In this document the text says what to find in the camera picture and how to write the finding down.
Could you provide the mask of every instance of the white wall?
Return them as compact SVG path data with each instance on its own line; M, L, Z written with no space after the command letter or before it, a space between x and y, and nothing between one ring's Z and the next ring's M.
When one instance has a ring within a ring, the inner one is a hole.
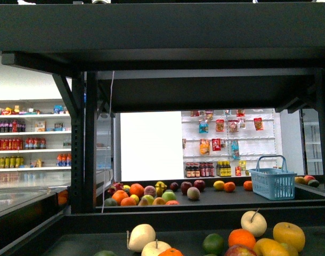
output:
M0 100L61 98L51 75L2 65L0 56Z

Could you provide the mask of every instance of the white apple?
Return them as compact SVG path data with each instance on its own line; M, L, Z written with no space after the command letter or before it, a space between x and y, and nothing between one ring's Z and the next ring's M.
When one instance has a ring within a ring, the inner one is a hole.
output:
M163 241L150 242L143 248L141 256L158 256L169 248L171 248L171 246Z
M255 237L262 236L267 230L267 222L259 212L248 211L241 218L242 229L250 231Z
M131 237L127 231L127 248L133 252L142 252L145 245L156 239L156 232L149 224L140 224L133 228Z

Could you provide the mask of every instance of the pear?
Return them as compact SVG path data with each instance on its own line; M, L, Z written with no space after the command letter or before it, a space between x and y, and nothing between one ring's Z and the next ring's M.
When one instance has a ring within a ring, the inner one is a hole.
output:
M148 203L147 199L146 199L145 197L143 197L143 198L140 200L140 202L139 202L138 205L140 205L140 206L146 206L146 205L149 205L149 203Z
M156 239L156 232L149 224L137 225L129 237L127 231L127 248L133 252L142 252L145 245Z

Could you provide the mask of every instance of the product box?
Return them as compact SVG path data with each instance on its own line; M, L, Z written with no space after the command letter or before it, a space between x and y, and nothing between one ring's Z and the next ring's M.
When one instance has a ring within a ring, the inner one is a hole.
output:
M35 122L35 132L45 132L45 121L36 121Z

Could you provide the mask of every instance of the lemon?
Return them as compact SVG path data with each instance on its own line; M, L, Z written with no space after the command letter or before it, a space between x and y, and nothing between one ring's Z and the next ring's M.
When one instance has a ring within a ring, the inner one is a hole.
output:
M131 195L131 198L134 198L136 204L139 203L139 197L137 195Z
M215 181L214 188L219 191L224 190L224 181L222 180Z

